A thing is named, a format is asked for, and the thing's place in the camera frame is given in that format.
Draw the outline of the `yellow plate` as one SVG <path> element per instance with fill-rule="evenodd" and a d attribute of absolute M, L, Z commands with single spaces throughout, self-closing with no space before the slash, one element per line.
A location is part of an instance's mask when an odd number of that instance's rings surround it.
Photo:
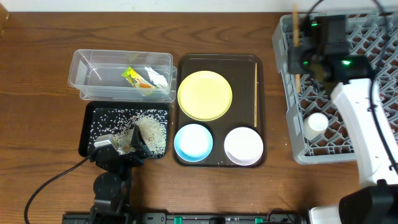
<path fill-rule="evenodd" d="M 189 74 L 177 92 L 180 109 L 197 121 L 213 121 L 222 117 L 232 100 L 233 91 L 227 79 L 208 70 Z"/>

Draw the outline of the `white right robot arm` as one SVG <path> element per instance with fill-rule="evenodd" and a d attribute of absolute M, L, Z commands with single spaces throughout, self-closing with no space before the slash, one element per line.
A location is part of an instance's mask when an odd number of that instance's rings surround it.
<path fill-rule="evenodd" d="M 376 86 L 377 69 L 351 55 L 344 15 L 303 19 L 293 11 L 291 75 L 323 83 L 346 125 L 357 157 L 361 189 L 336 205 L 313 207 L 308 223 L 397 223 L 397 143 Z"/>

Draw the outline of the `light blue bowl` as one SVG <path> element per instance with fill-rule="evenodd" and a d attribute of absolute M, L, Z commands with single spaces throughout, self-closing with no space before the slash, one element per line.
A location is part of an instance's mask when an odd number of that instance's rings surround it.
<path fill-rule="evenodd" d="M 213 149 L 213 136 L 200 124 L 188 124 L 180 128 L 174 137 L 177 155 L 187 162 L 200 162 Z"/>

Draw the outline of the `white napkin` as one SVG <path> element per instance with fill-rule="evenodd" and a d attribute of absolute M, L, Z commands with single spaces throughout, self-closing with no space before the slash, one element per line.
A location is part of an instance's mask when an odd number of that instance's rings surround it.
<path fill-rule="evenodd" d="M 159 73 L 157 73 L 153 68 L 151 67 L 144 67 L 151 82 L 157 87 L 161 89 L 166 89 L 168 88 L 168 82 L 165 79 L 165 77 Z"/>

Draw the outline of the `white paper cup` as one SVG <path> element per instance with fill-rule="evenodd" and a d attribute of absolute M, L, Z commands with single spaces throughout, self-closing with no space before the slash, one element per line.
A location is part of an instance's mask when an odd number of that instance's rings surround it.
<path fill-rule="evenodd" d="M 324 134 L 328 127 L 328 118 L 322 113 L 314 113 L 304 119 L 304 136 L 308 140 Z"/>

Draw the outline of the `green snack wrapper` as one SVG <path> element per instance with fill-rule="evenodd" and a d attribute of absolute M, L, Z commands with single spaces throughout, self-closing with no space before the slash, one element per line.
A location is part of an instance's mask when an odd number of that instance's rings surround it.
<path fill-rule="evenodd" d="M 134 88 L 156 88 L 156 86 L 148 82 L 132 67 L 128 67 L 127 69 L 125 69 L 121 76 L 124 77 Z"/>

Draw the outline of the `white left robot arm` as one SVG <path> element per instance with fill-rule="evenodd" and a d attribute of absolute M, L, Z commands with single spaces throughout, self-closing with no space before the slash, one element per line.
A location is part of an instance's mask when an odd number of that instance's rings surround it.
<path fill-rule="evenodd" d="M 95 199 L 90 215 L 86 218 L 87 222 L 132 223 L 137 217 L 137 213 L 133 212 L 129 205 L 132 168 L 142 166 L 144 160 L 150 157 L 150 150 L 138 125 L 133 124 L 130 131 L 132 136 L 128 139 L 128 143 L 129 148 L 134 149 L 133 151 L 120 154 L 118 151 L 120 144 L 113 134 L 98 136 L 94 141 L 94 148 L 88 151 L 88 155 L 82 161 L 44 182 L 30 196 L 24 209 L 24 221 L 30 222 L 30 206 L 41 190 L 86 161 L 90 161 L 105 172 L 97 176 L 93 183 Z"/>

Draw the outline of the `white bowl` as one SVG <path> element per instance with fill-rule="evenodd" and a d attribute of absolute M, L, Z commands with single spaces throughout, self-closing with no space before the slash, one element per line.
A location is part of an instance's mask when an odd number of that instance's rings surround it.
<path fill-rule="evenodd" d="M 253 129 L 238 127 L 231 130 L 224 139 L 224 152 L 233 163 L 240 166 L 255 164 L 261 157 L 264 144 Z"/>

